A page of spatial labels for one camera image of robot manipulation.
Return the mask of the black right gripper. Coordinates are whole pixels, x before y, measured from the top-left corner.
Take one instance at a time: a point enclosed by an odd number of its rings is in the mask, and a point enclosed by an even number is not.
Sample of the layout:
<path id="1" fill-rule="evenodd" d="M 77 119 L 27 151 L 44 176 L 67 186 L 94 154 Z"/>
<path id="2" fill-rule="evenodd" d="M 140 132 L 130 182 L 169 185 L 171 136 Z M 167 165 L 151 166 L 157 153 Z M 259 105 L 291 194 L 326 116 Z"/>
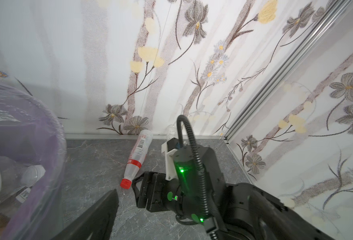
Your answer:
<path id="1" fill-rule="evenodd" d="M 182 213 L 182 188 L 177 179 L 167 181 L 166 174 L 144 172 L 132 181 L 135 203 L 151 213 Z"/>

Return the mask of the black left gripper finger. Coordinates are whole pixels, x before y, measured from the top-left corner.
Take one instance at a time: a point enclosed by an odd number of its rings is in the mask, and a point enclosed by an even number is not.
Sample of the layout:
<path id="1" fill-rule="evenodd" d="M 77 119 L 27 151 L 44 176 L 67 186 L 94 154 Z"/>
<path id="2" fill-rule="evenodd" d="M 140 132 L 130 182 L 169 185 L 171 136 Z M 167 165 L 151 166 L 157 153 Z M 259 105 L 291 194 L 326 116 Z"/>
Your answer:
<path id="1" fill-rule="evenodd" d="M 53 239 L 109 240 L 118 207 L 117 191 L 109 191 Z"/>

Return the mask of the white red label bottle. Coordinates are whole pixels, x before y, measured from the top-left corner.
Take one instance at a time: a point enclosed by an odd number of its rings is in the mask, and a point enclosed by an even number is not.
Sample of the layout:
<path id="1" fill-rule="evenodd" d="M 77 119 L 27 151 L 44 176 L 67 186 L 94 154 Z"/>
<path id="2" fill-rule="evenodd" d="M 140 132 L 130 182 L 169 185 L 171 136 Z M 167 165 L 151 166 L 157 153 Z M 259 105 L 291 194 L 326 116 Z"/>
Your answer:
<path id="1" fill-rule="evenodd" d="M 142 130 L 139 133 L 138 139 L 128 157 L 123 179 L 120 183 L 121 188 L 127 190 L 131 187 L 132 181 L 143 165 L 152 139 L 153 133 L 149 130 Z"/>

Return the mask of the clear water bottle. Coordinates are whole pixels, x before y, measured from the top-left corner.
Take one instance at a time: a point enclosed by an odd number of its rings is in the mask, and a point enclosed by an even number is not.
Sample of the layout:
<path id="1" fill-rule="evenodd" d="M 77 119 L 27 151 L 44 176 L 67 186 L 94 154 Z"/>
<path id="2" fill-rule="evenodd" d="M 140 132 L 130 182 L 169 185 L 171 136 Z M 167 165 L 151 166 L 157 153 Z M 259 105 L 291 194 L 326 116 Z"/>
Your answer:
<path id="1" fill-rule="evenodd" d="M 27 165 L 0 156 L 0 204 L 18 191 L 33 187 L 44 174 L 42 165 Z"/>

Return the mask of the purple lined trash bin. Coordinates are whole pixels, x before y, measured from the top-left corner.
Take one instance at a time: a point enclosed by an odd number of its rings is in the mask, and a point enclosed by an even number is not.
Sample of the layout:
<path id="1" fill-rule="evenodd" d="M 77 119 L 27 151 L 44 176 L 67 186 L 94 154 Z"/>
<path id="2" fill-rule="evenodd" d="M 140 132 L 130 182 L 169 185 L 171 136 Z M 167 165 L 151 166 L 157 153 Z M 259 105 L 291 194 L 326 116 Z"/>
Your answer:
<path id="1" fill-rule="evenodd" d="M 0 156 L 45 169 L 6 226 L 2 239 L 52 239 L 63 228 L 64 129 L 42 101 L 4 84 L 0 84 Z"/>

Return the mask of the clear small bottle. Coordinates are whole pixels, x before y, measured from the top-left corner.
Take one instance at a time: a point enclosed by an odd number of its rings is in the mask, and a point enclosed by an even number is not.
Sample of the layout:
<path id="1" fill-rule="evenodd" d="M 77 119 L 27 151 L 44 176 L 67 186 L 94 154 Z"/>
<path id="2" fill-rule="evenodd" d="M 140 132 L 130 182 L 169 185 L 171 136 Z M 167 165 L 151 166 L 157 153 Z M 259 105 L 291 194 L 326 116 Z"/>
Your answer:
<path id="1" fill-rule="evenodd" d="M 169 125 L 166 128 L 166 140 L 169 141 L 173 138 L 178 139 L 178 131 L 176 125 Z"/>

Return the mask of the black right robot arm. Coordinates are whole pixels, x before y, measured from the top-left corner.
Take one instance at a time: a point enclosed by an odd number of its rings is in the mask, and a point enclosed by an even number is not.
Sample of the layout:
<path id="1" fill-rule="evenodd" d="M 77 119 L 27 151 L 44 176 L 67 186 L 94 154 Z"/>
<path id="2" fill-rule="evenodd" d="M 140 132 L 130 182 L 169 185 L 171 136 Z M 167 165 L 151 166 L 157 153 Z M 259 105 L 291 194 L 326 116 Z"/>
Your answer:
<path id="1" fill-rule="evenodd" d="M 186 116 L 176 119 L 171 173 L 146 171 L 131 184 L 136 206 L 171 211 L 184 226 L 200 225 L 212 240 L 327 240 L 280 200 L 249 183 L 228 184 L 212 148 L 196 142 Z"/>

